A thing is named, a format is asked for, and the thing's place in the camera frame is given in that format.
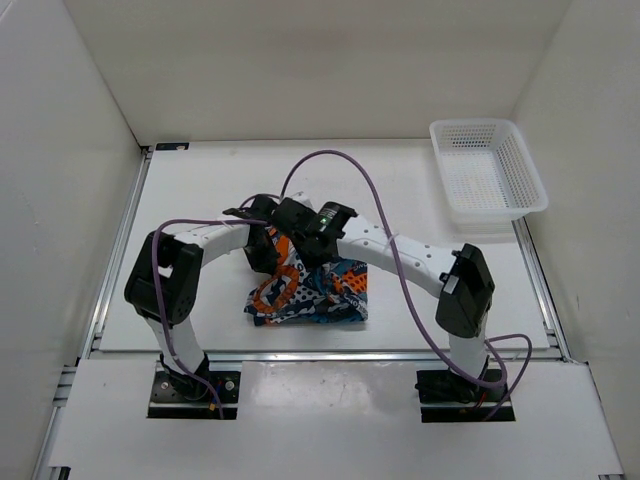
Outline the colourful patterned shorts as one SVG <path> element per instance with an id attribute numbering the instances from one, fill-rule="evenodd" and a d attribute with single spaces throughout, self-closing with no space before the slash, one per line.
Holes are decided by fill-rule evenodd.
<path id="1" fill-rule="evenodd" d="M 244 306 L 256 327 L 367 320 L 366 263 L 339 258 L 308 268 L 289 238 L 272 227 L 263 232 L 264 248 L 245 251 L 251 268 L 268 276 Z"/>

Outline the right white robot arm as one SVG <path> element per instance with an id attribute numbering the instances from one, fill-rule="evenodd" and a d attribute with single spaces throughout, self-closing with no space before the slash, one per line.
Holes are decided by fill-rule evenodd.
<path id="1" fill-rule="evenodd" d="M 486 319 L 495 283 L 478 247 L 466 243 L 459 250 L 446 250 L 393 235 L 385 219 L 376 225 L 335 202 L 314 211 L 286 198 L 273 210 L 270 223 L 292 241 L 308 266 L 340 257 L 396 275 L 416 328 L 448 367 L 449 387 L 455 396 L 470 400 L 483 389 L 499 389 L 506 384 L 502 360 L 498 362 L 499 379 L 488 381 L 484 376 L 491 348 L 486 339 Z M 448 334 L 448 352 L 438 346 L 420 319 L 409 283 L 437 300 L 434 318 Z"/>

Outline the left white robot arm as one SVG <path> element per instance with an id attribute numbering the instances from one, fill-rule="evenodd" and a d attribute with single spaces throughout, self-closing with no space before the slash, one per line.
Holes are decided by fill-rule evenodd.
<path id="1" fill-rule="evenodd" d="M 148 234 L 138 254 L 125 301 L 152 329 L 170 385 L 189 402 L 221 405 L 190 320 L 201 270 L 241 249 L 253 271 L 274 273 L 278 253 L 265 227 L 276 206 L 273 195 L 258 194 L 216 220 L 169 220 Z"/>

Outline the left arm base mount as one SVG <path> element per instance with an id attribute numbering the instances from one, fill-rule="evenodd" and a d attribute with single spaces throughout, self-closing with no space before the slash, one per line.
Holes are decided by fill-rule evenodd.
<path id="1" fill-rule="evenodd" d="M 216 391 L 222 409 L 208 387 L 182 373 L 170 373 L 158 361 L 150 389 L 150 419 L 235 420 L 238 414 L 241 372 L 210 370 L 207 381 Z"/>

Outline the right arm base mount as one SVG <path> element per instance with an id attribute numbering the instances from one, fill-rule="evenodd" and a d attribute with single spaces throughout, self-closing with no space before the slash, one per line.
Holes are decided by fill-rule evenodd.
<path id="1" fill-rule="evenodd" d="M 423 424 L 514 422 L 508 386 L 487 389 L 449 370 L 418 370 L 415 390 Z"/>

